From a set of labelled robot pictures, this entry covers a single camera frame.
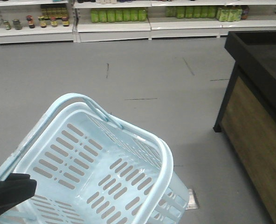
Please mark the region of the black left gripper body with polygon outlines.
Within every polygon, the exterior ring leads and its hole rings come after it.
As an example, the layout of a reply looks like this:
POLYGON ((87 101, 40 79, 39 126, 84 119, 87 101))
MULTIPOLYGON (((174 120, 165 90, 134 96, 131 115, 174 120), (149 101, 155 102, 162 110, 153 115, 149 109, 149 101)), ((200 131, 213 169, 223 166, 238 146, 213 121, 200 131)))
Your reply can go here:
POLYGON ((0 181, 0 216, 35 195, 37 181, 29 174, 11 173, 0 181))

